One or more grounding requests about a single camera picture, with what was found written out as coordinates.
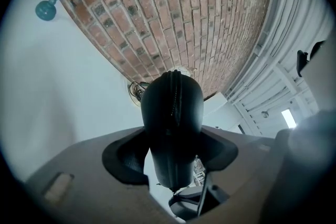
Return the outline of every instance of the brick wall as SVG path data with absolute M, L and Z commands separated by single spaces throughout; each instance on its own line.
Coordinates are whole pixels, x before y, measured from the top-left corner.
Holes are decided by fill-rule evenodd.
M 151 82 L 182 65 L 206 97 L 239 73 L 269 0 L 61 2 L 92 44 L 129 80 Z

